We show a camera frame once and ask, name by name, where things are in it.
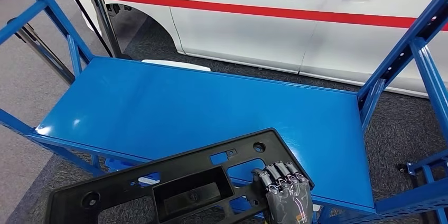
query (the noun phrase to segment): car body panel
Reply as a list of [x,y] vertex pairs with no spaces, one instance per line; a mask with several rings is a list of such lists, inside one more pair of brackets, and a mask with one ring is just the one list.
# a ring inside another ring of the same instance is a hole
[[[192,0],[293,10],[318,10],[326,0]],[[297,73],[316,21],[172,9],[187,54]]]
[[[370,77],[430,1],[105,0],[151,16],[179,53],[354,85]],[[81,2],[97,24],[90,0]],[[445,81],[447,35],[430,45]],[[413,61],[387,90],[427,97]]]

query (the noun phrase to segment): blue metal cart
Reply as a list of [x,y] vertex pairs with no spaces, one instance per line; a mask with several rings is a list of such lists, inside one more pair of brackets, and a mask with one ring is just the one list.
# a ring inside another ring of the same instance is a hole
[[[448,178],[434,181],[431,168],[448,169],[448,150],[408,164],[426,185],[374,201],[363,133],[382,91],[415,59],[448,139],[448,94],[426,46],[447,21],[448,0],[431,1],[358,92],[98,57],[54,0],[36,0],[0,31],[0,43],[42,10],[67,38],[76,80],[36,128],[1,109],[0,123],[93,175],[103,174],[98,155],[138,164],[275,127],[315,182],[320,223],[431,210],[447,223]],[[92,164],[67,149],[92,154]],[[247,184],[252,168],[229,175]],[[345,211],[330,217],[332,208]]]

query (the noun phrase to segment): bolt hole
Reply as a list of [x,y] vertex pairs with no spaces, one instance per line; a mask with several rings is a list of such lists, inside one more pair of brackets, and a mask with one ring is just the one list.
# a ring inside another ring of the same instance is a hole
[[98,192],[89,192],[81,200],[81,205],[85,208],[92,208],[98,204],[100,199]]
[[261,142],[257,142],[254,144],[254,149],[256,152],[262,153],[266,150],[266,146],[265,146],[265,144],[263,144]]

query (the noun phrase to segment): robotic hand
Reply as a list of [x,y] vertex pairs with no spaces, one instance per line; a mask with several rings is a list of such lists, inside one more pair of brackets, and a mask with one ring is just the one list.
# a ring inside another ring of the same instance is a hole
[[275,162],[264,170],[254,169],[266,188],[269,224],[310,224],[313,217],[310,185],[291,163]]

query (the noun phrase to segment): black plastic bracket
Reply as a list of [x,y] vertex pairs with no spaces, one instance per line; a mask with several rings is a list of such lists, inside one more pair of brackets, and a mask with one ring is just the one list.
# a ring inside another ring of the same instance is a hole
[[[214,165],[211,156],[226,153],[228,159]],[[152,198],[155,217],[150,224],[181,223],[191,215],[212,207],[221,207],[225,218],[220,223],[235,223],[268,209],[262,184],[257,179],[244,187],[235,187],[227,169],[254,159],[265,164],[292,162],[313,182],[289,148],[270,128],[228,141],[163,158],[130,169],[80,182],[50,194],[46,223],[97,223],[105,209],[144,196]],[[158,173],[160,181],[142,185],[138,178]],[[235,213],[230,201],[246,196],[251,208]]]

